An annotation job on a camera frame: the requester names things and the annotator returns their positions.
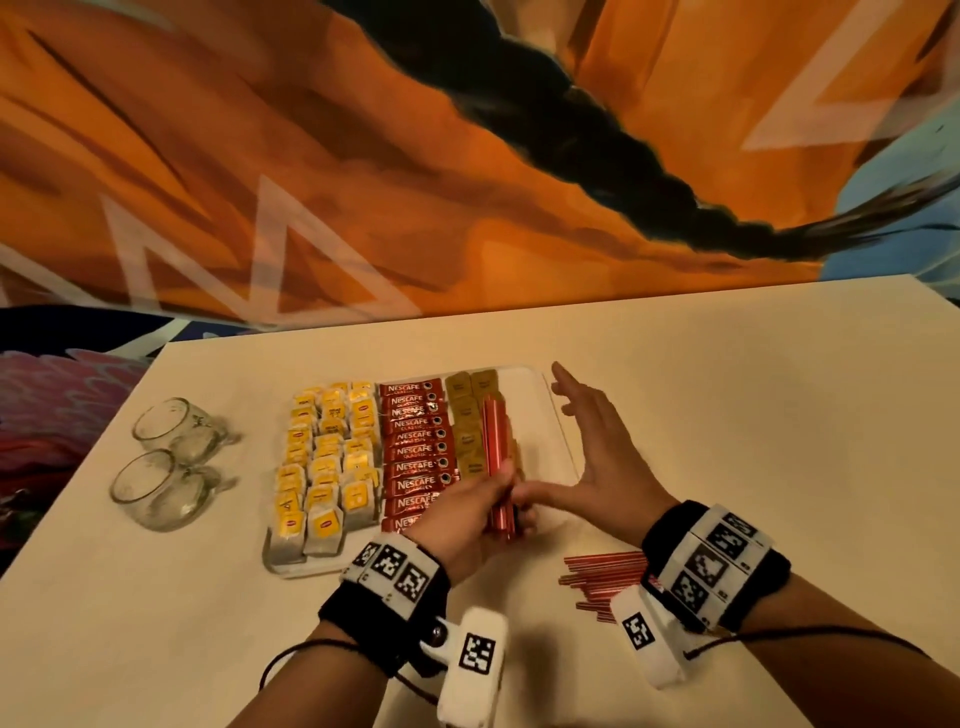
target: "white tray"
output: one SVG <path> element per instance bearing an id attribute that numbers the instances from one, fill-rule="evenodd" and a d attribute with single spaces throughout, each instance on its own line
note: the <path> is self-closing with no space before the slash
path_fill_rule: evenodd
<path id="1" fill-rule="evenodd" d="M 573 467 L 573 460 L 570 457 L 570 450 L 566 446 L 564 431 L 557 419 L 553 399 L 543 374 L 530 367 L 522 366 L 495 367 L 495 369 L 499 377 L 500 392 L 507 401 L 507 414 L 510 416 L 510 423 L 513 426 L 514 437 L 520 448 L 523 470 L 527 478 L 573 485 L 577 482 L 577 472 Z M 382 383 L 395 384 L 402 381 L 422 381 L 434 377 L 446 379 L 451 374 L 455 373 L 424 375 L 413 379 L 399 379 Z M 280 443 L 283 439 L 283 431 L 281 424 L 277 424 L 277 427 L 276 451 L 280 452 L 282 450 Z M 267 486 L 260 504 L 261 514 L 270 513 L 273 494 L 273 483 L 271 482 Z M 552 530 L 565 519 L 566 514 L 560 511 L 541 508 L 538 513 L 538 531 L 544 533 Z M 337 556 L 307 557 L 306 561 L 299 564 L 274 565 L 267 558 L 270 544 L 270 528 L 268 527 L 267 536 L 263 543 L 263 565 L 267 571 L 286 579 L 339 571 L 353 560 L 353 557 L 379 530 L 380 524 L 378 523 L 369 528 L 349 532 L 344 538 L 343 547 Z"/>

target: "painted wall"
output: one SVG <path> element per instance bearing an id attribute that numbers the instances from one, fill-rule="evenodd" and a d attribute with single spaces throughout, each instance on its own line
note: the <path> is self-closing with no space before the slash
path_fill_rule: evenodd
<path id="1" fill-rule="evenodd" d="M 871 166 L 947 113 L 951 0 L 492 7 L 530 44 L 479 0 L 7 0 L 0 303 L 574 303 L 869 275 L 956 217 L 943 144 Z"/>

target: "person's right hand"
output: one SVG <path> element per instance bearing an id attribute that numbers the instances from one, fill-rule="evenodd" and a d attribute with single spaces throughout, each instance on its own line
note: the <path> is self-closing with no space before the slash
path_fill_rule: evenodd
<path id="1" fill-rule="evenodd" d="M 640 546 L 650 526 L 679 501 L 657 481 L 607 395 L 581 384 L 557 362 L 553 374 L 554 393 L 569 399 L 562 411 L 573 415 L 580 427 L 583 477 L 572 487 L 538 480 L 517 483 L 511 499 L 518 505 L 541 503 L 573 513 Z"/>

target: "white table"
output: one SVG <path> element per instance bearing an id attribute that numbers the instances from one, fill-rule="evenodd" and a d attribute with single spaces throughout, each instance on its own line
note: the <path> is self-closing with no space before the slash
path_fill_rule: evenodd
<path id="1" fill-rule="evenodd" d="M 168 346 L 0 581 L 4 724 L 224 725 L 334 588 L 332 576 L 264 570 L 243 479 L 181 531 L 122 515 L 107 486 L 138 453 L 129 427 L 149 405 L 184 396 L 256 432 L 278 376 L 293 391 L 507 363 L 547 371 L 554 358 L 610 393 L 675 495 L 761 524 L 798 572 L 960 670 L 960 311 L 912 279 L 868 279 Z M 249 437 L 216 464 L 262 467 L 262 447 Z M 617 548 L 570 522 L 452 597 L 454 616 L 479 603 L 510 619 L 499 726 L 805 725 L 738 645 L 701 658 L 684 686 L 646 686 L 617 628 L 575 611 L 579 593 L 556 583 L 564 554 Z M 379 725 L 431 718 L 392 685 Z"/>

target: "black painted braid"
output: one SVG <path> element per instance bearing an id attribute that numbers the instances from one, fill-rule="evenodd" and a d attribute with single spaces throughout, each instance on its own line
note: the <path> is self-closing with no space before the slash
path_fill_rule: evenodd
<path id="1" fill-rule="evenodd" d="M 648 239 L 741 258 L 814 260 L 873 242 L 871 233 L 960 187 L 960 175 L 934 176 L 788 230 L 741 222 L 698 201 L 650 145 L 624 132 L 551 56 L 503 36 L 481 0 L 323 1 L 355 21 L 408 76 L 443 91 L 466 118 L 541 171 L 580 185 Z"/>

